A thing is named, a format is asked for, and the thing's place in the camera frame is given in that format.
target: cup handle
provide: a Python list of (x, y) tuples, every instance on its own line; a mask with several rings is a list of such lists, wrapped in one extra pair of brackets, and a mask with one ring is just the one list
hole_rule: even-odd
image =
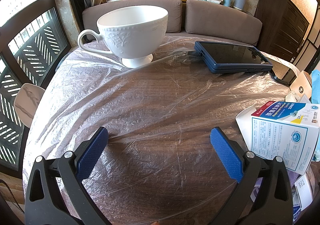
[(85, 29), (84, 31), (81, 31), (81, 33), (78, 36), (78, 45), (82, 50), (85, 50), (88, 52), (93, 52), (93, 53), (104, 54), (104, 55), (114, 55), (111, 51), (104, 51), (104, 50), (98, 50), (98, 49), (92, 49), (92, 48), (85, 47), (82, 43), (82, 37), (87, 34), (91, 34), (92, 36), (94, 36), (96, 38), (97, 42), (104, 39), (103, 35), (98, 34), (91, 29)]

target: tablet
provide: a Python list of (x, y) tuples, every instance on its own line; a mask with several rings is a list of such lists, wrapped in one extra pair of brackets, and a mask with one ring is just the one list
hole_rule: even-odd
[(196, 41), (195, 50), (213, 73), (263, 72), (273, 67), (254, 46)]

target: white ceramic cup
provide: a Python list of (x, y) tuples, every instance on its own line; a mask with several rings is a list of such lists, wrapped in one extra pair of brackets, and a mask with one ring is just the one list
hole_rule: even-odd
[[(152, 61), (152, 53), (161, 44), (167, 30), (168, 12), (157, 6), (131, 6), (106, 13), (97, 20), (100, 34), (91, 29), (78, 36), (81, 49), (99, 54), (116, 55), (126, 67), (135, 68)], [(82, 37), (93, 35), (103, 40), (110, 51), (85, 47)]]

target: round wooden table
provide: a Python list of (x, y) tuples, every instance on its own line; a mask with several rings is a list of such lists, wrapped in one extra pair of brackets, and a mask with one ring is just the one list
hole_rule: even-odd
[(109, 143), (83, 184), (113, 224), (207, 224), (236, 185), (210, 144), (211, 129), (245, 149), (236, 115), (283, 100), (289, 88), (267, 72), (212, 74), (191, 52), (197, 40), (165, 37), (154, 61), (136, 69), (116, 56), (72, 52), (33, 119), (24, 189), (37, 156), (61, 157), (104, 126)]

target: sofa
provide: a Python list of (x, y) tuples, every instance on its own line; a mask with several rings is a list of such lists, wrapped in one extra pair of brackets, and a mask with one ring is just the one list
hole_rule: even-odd
[(199, 0), (122, 0), (87, 8), (85, 29), (98, 31), (97, 20), (110, 11), (136, 5), (159, 6), (168, 11), (167, 36), (200, 37), (233, 44), (257, 44), (262, 23), (244, 12)]

